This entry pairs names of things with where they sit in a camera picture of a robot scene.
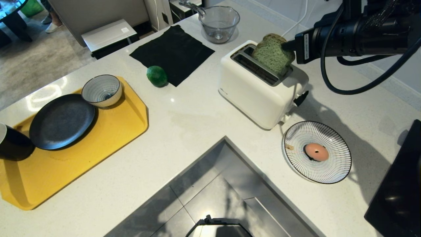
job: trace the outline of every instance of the person's foot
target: person's foot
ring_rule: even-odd
[[[53,19],[51,18],[50,15],[48,15],[41,21],[41,24],[47,25],[47,24],[50,24],[52,21],[53,21]]]
[[[62,27],[63,23],[61,25],[56,25],[53,22],[47,27],[47,29],[45,30],[45,32],[47,33],[53,33],[54,31],[56,31],[58,28]]]

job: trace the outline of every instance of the toaster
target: toaster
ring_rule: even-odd
[[[251,56],[256,46],[249,40],[221,59],[218,91],[261,128],[272,129],[303,102],[309,77],[294,65],[277,75]]]

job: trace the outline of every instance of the lime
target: lime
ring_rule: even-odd
[[[146,76],[156,87],[162,87],[168,82],[167,74],[164,69],[159,66],[150,66],[146,71]]]

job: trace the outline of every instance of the white plate with black stripes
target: white plate with black stripes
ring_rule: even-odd
[[[328,159],[309,157],[306,145],[316,143],[326,148]],[[343,138],[319,122],[303,121],[285,133],[282,151],[290,167],[301,177],[316,183],[332,184],[343,180],[351,169],[351,153]]]

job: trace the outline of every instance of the kitchen counter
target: kitchen counter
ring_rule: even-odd
[[[206,41],[197,15],[179,22],[215,53],[178,87],[154,87],[146,77],[147,68],[129,56],[164,29],[0,111],[1,122],[15,125],[48,101],[72,93],[100,74],[125,78],[149,109],[149,128],[143,135],[38,208],[23,211],[0,200],[1,236],[104,236],[225,136],[324,235],[380,236],[363,216],[400,149],[398,138],[421,113],[381,86],[359,95],[334,94],[324,85],[320,62],[315,60],[298,66],[310,78],[310,94],[304,103],[284,125],[270,131],[260,129],[218,93],[219,61],[246,40],[259,42],[267,33],[284,30],[235,3],[222,5],[232,6],[241,15],[238,31],[226,44]],[[334,58],[327,59],[327,65],[332,83],[342,89],[369,82]],[[282,155],[282,137],[303,120],[322,122],[347,142],[352,169],[345,180],[331,185],[311,183],[288,166]]]

